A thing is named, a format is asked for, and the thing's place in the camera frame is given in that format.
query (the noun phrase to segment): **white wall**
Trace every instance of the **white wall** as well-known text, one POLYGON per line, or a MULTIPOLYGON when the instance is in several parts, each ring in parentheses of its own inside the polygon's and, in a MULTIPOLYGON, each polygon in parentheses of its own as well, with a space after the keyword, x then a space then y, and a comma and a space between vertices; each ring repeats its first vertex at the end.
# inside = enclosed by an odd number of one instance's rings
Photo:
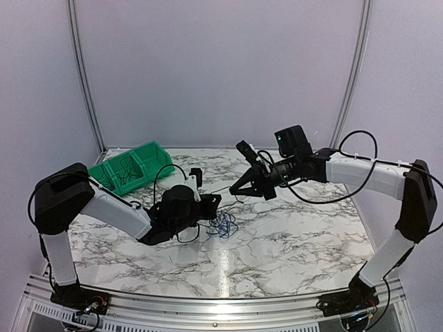
POLYGON ((36 182, 98 157, 80 92, 66 5, 0 2, 0 331, 9 331, 43 258, 26 205, 36 182))
POLYGON ((329 144, 362 1, 79 1, 91 92, 107 146, 149 140, 275 147, 301 124, 329 144))
MULTIPOLYGON (((379 141, 380 157, 428 162, 443 179, 443 3, 441 0, 375 1, 368 48, 344 134, 367 129, 379 141)), ((360 137, 350 151, 372 155, 360 137)), ((443 195, 436 188, 440 198, 443 195)), ((399 217, 399 203, 371 192, 356 197, 371 237, 379 246, 399 217)), ((443 214, 437 213, 434 227, 443 214)), ((414 250, 400 270, 419 332, 443 325, 443 231, 414 250)))

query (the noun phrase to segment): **marble surface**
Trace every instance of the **marble surface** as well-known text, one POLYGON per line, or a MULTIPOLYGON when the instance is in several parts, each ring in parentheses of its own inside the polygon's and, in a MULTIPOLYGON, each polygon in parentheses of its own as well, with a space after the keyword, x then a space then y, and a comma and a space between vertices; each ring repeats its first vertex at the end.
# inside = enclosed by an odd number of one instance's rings
MULTIPOLYGON (((107 157, 124 150, 113 150, 107 157)), ((232 185, 248 168, 242 155, 229 149, 170 149, 173 161, 186 171, 204 171, 201 192, 232 185)), ((159 194, 182 177, 175 171, 159 181, 159 194)), ((303 183, 299 194, 316 200, 339 197, 340 185, 303 183)), ((75 266, 83 284, 151 295, 240 298, 275 297, 326 291, 347 286, 373 255, 372 246, 351 200, 329 205, 299 201, 277 189, 276 199, 239 197, 244 204, 229 208, 239 230, 229 239, 176 239, 149 247, 96 219, 79 216, 69 235, 75 266)), ((125 198, 152 204, 152 186, 125 198)), ((220 206, 232 204, 228 189, 220 206)), ((192 239, 196 229, 180 234, 192 239)))

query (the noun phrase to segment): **blue wire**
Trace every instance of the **blue wire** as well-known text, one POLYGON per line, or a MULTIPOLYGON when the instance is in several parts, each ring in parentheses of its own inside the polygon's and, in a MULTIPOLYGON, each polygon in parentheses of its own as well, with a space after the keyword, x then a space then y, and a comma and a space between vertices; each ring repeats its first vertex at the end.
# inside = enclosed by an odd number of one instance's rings
POLYGON ((220 239, 228 239, 238 231, 238 225, 235 223, 235 217, 224 211, 217 211, 217 216, 213 220, 209 220, 209 228, 206 234, 210 237, 219 236, 220 239))

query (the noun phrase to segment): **green plastic bin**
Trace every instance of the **green plastic bin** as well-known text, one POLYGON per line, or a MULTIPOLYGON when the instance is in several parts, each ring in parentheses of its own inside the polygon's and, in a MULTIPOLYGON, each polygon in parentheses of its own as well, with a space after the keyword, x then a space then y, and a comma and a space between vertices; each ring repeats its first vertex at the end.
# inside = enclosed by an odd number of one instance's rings
MULTIPOLYGON (((170 155, 157 142, 149 142, 89 168, 89 175, 122 196, 154 182, 159 170, 170 163, 170 155)), ((173 171, 173 166, 165 167, 159 177, 173 171)))
MULTIPOLYGON (((131 153, 138 159, 141 167, 150 182, 154 182, 155 176, 160 168, 167 164, 172 164, 170 155, 161 148, 157 142, 150 142, 131 150, 131 153)), ((167 176, 174 171, 174 166, 165 167, 161 171, 159 178, 167 176)))

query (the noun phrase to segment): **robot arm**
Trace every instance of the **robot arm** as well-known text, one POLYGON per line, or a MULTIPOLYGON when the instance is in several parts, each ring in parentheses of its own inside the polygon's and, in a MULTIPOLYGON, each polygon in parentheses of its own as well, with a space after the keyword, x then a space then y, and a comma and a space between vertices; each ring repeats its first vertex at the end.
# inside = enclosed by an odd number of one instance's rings
POLYGON ((201 170, 193 169, 184 182, 166 190, 160 202, 146 209, 106 190, 79 163, 40 181, 35 189, 35 225, 55 279, 51 301, 84 309, 88 299, 98 295, 80 286, 75 271, 67 230, 77 215, 97 218, 153 246, 195 227, 199 220, 215 218, 221 196, 200 195, 198 187, 201 170))
POLYGON ((275 136, 284 158, 277 163, 270 163, 244 141, 237 144, 251 168, 230 188, 231 194, 273 199, 275 187, 287 187, 291 185, 289 181, 300 178, 360 186, 374 168, 365 188, 402 201, 400 218, 390 238, 352 278, 349 290, 322 295, 318 308, 327 317, 370 308, 371 302, 378 304, 374 286, 402 264, 429 233, 437 199, 430 178, 424 174, 428 172, 427 164, 416 160, 393 165, 378 160, 374 165, 375 160, 350 158, 328 148, 313 153, 300 126, 284 129, 275 136))

